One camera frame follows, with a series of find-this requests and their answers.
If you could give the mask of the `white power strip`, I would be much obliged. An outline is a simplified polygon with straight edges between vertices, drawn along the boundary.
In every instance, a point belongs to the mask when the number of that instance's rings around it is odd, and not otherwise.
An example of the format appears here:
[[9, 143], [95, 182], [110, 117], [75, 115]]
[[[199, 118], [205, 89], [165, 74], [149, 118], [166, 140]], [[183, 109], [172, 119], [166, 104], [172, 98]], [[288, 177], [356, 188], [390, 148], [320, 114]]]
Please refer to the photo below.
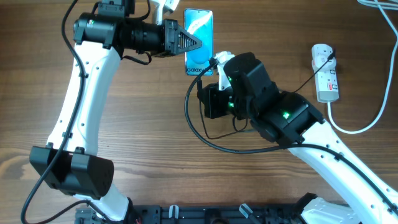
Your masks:
[[339, 98], [336, 76], [335, 50], [327, 44], [315, 44], [312, 47], [312, 68], [315, 78], [317, 100], [331, 103]]

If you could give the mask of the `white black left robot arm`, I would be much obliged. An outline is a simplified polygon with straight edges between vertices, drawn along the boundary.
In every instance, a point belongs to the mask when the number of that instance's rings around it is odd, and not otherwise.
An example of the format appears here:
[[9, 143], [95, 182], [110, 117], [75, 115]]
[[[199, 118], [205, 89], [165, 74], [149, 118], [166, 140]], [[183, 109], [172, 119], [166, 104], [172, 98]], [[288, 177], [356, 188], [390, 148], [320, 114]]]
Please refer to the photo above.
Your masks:
[[126, 49], [148, 58], [179, 55], [202, 42], [164, 14], [177, 1], [149, 1], [148, 15], [135, 17], [134, 1], [100, 1], [74, 23], [67, 47], [74, 58], [58, 121], [44, 147], [34, 146], [29, 161], [39, 182], [74, 196], [103, 223], [141, 223], [132, 200], [113, 184], [114, 165], [98, 157], [98, 133], [109, 86]]

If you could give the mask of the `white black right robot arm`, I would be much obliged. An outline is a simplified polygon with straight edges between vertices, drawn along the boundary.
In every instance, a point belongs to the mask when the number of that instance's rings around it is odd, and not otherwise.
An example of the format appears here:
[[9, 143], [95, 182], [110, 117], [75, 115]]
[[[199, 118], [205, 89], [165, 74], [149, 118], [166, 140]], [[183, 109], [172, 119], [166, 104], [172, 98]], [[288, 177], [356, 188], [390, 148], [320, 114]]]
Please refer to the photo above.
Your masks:
[[316, 107], [298, 93], [280, 91], [254, 54], [220, 52], [209, 66], [229, 87], [220, 90], [214, 83], [198, 90], [207, 117], [250, 120], [273, 150], [289, 150], [345, 200], [337, 205], [306, 194], [293, 209], [293, 222], [397, 222], [397, 192], [351, 152]]

